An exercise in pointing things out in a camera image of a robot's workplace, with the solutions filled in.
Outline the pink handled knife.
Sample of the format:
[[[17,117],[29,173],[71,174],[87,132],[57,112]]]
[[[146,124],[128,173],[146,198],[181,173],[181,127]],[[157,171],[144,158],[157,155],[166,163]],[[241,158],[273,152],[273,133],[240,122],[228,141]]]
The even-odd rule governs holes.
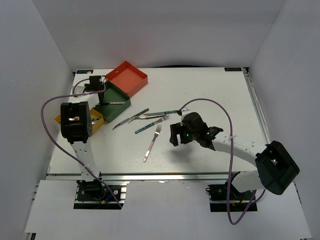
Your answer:
[[[110,106],[110,105],[123,105],[125,101],[113,101],[113,102],[103,102],[101,103],[102,106]]]

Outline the green handled knife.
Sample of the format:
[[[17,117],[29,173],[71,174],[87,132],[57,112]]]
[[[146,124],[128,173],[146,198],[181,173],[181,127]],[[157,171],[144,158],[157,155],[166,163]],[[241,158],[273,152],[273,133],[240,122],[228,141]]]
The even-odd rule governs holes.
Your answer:
[[[178,114],[181,113],[181,111],[179,110],[169,110],[169,111],[161,111],[161,112],[153,112],[153,113],[144,113],[144,116],[164,116],[164,115],[168,115],[168,114]]]

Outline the green handled spoon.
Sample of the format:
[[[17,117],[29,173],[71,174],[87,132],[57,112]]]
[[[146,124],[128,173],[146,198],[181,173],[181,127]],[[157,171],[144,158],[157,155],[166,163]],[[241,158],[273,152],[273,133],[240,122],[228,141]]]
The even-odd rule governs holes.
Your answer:
[[[92,118],[91,123],[94,125],[96,122],[98,122],[100,119],[99,118]]]

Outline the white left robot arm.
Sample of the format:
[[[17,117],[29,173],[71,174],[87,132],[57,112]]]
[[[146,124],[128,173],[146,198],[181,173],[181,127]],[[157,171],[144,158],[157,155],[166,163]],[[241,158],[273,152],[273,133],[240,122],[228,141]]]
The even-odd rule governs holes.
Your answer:
[[[60,105],[61,134],[81,161],[81,180],[85,182],[92,182],[100,176],[90,143],[93,135],[91,110],[103,101],[104,87],[101,76],[91,76],[85,87],[85,95]]]

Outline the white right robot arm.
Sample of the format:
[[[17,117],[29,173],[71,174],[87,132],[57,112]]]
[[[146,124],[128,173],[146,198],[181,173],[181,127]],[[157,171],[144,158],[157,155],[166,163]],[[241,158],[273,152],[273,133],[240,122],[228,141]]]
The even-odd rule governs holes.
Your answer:
[[[170,143],[173,146],[196,141],[203,148],[229,153],[255,167],[255,170],[233,173],[225,187],[226,195],[236,200],[246,191],[267,190],[282,195],[300,173],[284,145],[278,141],[256,143],[227,135],[220,127],[209,127],[197,112],[182,116],[170,125]]]

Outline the green box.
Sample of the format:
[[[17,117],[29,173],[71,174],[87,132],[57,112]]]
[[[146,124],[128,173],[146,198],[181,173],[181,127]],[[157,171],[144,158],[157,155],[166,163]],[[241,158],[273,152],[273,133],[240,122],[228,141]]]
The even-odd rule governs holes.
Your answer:
[[[107,123],[111,123],[131,106],[131,98],[110,81],[107,81],[105,86],[103,101],[94,109]]]

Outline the yellow box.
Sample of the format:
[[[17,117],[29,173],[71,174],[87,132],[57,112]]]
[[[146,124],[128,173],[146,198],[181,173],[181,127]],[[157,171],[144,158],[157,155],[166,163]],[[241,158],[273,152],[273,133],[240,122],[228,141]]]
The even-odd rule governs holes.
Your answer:
[[[99,121],[92,124],[92,119]],[[64,138],[89,138],[104,124],[103,116],[94,109],[81,106],[62,106],[60,114],[54,118],[60,124]]]

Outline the red box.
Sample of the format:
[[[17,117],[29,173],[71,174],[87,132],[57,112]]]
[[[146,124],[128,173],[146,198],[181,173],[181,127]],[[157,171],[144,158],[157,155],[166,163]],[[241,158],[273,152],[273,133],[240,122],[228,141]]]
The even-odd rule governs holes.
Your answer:
[[[106,79],[121,89],[130,98],[148,84],[148,75],[124,61],[106,74]]]

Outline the green handled fork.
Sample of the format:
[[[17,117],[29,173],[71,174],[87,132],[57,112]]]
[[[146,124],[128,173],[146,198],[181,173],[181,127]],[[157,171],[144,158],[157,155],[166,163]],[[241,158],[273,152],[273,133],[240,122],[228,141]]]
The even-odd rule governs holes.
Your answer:
[[[145,131],[145,130],[147,130],[147,129],[149,129],[149,128],[151,128],[151,127],[153,127],[153,126],[155,126],[155,125],[157,125],[159,123],[162,123],[162,122],[168,120],[169,117],[170,117],[170,115],[167,114],[167,115],[161,117],[160,119],[158,119],[158,120],[156,120],[156,121],[154,121],[154,122],[152,122],[152,123],[140,128],[140,129],[136,130],[134,133],[135,134],[139,134],[139,133],[141,133],[141,132],[143,132],[143,131]]]

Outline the pink handled fork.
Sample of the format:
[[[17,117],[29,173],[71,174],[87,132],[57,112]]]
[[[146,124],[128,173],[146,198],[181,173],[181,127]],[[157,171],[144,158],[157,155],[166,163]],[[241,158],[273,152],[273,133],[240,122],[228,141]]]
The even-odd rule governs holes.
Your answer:
[[[150,152],[152,151],[152,148],[154,146],[154,143],[156,141],[156,139],[158,138],[158,136],[160,135],[160,132],[161,132],[161,129],[162,129],[162,126],[160,124],[157,125],[156,127],[156,130],[154,132],[154,136],[153,136],[153,139],[148,147],[148,150],[143,158],[143,162],[145,163],[150,155]]]

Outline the brown handled knife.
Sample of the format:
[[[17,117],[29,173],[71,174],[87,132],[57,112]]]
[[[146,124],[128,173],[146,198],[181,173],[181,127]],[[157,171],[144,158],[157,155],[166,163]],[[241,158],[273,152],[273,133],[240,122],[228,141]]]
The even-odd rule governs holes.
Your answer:
[[[113,127],[113,130],[115,130],[115,129],[117,129],[117,128],[121,127],[122,125],[124,125],[124,124],[126,124],[126,123],[128,123],[128,122],[129,122],[129,120],[131,120],[132,118],[134,118],[134,117],[139,117],[139,116],[143,115],[144,113],[148,112],[149,110],[150,110],[149,108],[146,108],[146,109],[144,109],[143,111],[141,111],[141,112],[139,112],[139,113],[137,113],[137,114],[133,115],[132,117],[129,117],[129,118],[127,118],[127,119],[125,119],[125,120],[121,121],[121,122],[120,122],[120,123],[118,123],[115,127]]]

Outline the aluminium table frame rail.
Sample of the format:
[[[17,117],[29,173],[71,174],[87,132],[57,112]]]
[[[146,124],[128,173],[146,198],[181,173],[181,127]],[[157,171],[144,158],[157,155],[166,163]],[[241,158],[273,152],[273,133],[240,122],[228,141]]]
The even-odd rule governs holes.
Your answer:
[[[253,82],[249,76],[249,69],[242,67],[240,72],[243,76],[237,74],[235,107],[231,110],[233,133],[241,138],[235,140],[236,144],[245,143],[243,152],[235,155],[235,167],[240,171],[251,171],[256,169],[255,159],[249,157],[249,160],[243,159],[252,149],[252,146],[269,144],[272,140],[268,131],[267,123],[264,117],[258,95],[254,90]]]

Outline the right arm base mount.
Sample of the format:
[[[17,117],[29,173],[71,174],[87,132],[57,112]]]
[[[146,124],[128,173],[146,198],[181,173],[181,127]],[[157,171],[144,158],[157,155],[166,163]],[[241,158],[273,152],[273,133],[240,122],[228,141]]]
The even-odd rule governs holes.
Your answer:
[[[212,213],[227,212],[227,184],[210,184],[205,188]],[[252,197],[253,191],[236,193],[230,190],[230,212],[243,212]]]

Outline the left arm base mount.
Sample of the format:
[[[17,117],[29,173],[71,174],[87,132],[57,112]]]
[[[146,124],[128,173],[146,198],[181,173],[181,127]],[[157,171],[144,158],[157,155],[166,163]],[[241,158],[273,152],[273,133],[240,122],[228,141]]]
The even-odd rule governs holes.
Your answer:
[[[125,201],[125,186],[109,185],[110,190],[97,180],[77,180],[73,208],[75,210],[120,210]]]

